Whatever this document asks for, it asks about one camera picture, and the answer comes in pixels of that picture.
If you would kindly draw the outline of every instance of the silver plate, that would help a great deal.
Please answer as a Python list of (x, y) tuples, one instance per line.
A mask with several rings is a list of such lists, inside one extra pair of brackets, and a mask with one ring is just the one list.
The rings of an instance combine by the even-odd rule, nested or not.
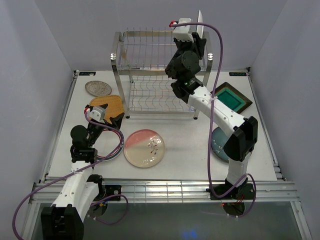
[(88, 81), (84, 87), (89, 94), (95, 97), (110, 95), (112, 92), (110, 85), (103, 81)]

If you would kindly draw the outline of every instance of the metal dish rack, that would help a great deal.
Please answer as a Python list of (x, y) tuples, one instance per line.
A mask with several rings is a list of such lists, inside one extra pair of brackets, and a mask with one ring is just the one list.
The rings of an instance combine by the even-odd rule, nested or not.
[[(209, 33), (205, 31), (203, 37), (207, 39), (206, 52), (197, 76), (203, 76), (206, 86), (213, 58)], [(126, 118), (130, 114), (190, 114), (198, 118), (198, 110), (176, 98), (170, 86), (174, 80), (165, 73), (166, 64), (176, 50), (171, 30), (133, 29), (115, 33), (110, 59)], [(121, 76), (130, 81), (127, 101)]]

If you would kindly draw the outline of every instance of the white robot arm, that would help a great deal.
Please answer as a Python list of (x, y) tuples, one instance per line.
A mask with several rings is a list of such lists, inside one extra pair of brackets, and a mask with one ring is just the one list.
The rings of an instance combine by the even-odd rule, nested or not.
[[(87, 106), (85, 112), (91, 121), (102, 123), (113, 128), (120, 128), (123, 114), (110, 118), (112, 124), (104, 120), (107, 104)], [(92, 174), (94, 168), (78, 171), (97, 161), (98, 151), (94, 143), (106, 129), (103, 126), (89, 123), (87, 128), (77, 125), (71, 130), (72, 157), (71, 172), (51, 207), (44, 207), (41, 212), (42, 235), (44, 240), (82, 240), (84, 235), (84, 219), (91, 203), (106, 196), (103, 178)]]
[[(191, 21), (190, 18), (180, 18), (178, 24)], [(172, 21), (170, 25), (174, 27), (176, 23)], [(169, 78), (176, 80), (171, 84), (176, 97), (200, 110), (208, 118), (211, 117), (211, 106), (214, 101), (213, 121), (228, 137), (223, 147), (229, 157), (225, 185), (231, 187), (247, 172), (248, 158), (258, 139), (258, 121), (253, 116), (245, 118), (232, 111), (216, 97), (213, 98), (211, 92), (196, 78), (195, 74), (201, 70), (199, 60), (204, 56), (207, 42), (201, 36), (202, 30), (198, 29), (192, 32), (191, 26), (185, 25), (173, 30), (177, 51), (165, 68), (165, 73)], [(233, 191), (234, 195), (237, 195), (246, 183), (247, 178), (238, 182)]]

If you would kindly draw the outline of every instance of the pink plate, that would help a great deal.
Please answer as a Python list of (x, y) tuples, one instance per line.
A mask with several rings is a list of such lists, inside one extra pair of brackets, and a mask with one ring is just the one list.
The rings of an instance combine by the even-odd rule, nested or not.
[(132, 133), (125, 141), (124, 156), (132, 165), (150, 168), (165, 155), (165, 142), (155, 131), (141, 129)]

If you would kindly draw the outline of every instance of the white table surface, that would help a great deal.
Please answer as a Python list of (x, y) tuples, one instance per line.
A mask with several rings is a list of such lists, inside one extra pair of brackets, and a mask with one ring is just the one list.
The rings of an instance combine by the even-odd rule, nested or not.
[[(210, 74), (208, 89), (211, 91), (216, 72)], [(72, 139), (71, 129), (76, 125), (87, 127), (84, 116), (84, 107), (93, 99), (85, 90), (89, 81), (99, 80), (112, 87), (112, 94), (118, 95), (116, 81), (112, 71), (97, 71), (95, 76), (79, 76), (77, 78), (59, 141), (51, 163), (48, 176), (61, 177), (70, 172), (70, 147)], [(257, 181), (276, 181), (272, 157), (268, 149), (267, 140), (263, 131), (256, 103), (246, 76), (229, 76), (222, 72), (218, 86), (224, 82), (230, 83), (253, 104), (241, 114), (245, 117), (254, 116), (258, 120), (258, 141), (249, 159), (247, 172)], [(123, 79), (122, 86), (126, 96), (129, 94), (129, 80)], [(164, 158), (157, 165), (150, 168), (138, 168), (131, 165), (122, 152), (117, 158), (109, 162), (99, 163), (94, 167), (94, 174), (108, 179), (127, 180), (166, 180), (166, 181), (207, 181), (207, 147), (210, 120), (200, 113), (198, 120), (192, 115), (158, 115), (140, 114), (124, 118), (121, 131), (125, 138), (140, 129), (151, 129), (158, 132), (165, 142)], [(99, 155), (107, 155), (114, 149), (119, 140), (112, 132), (103, 132), (95, 144)], [(224, 180), (228, 173), (228, 164), (218, 159), (211, 151), (212, 180)]]

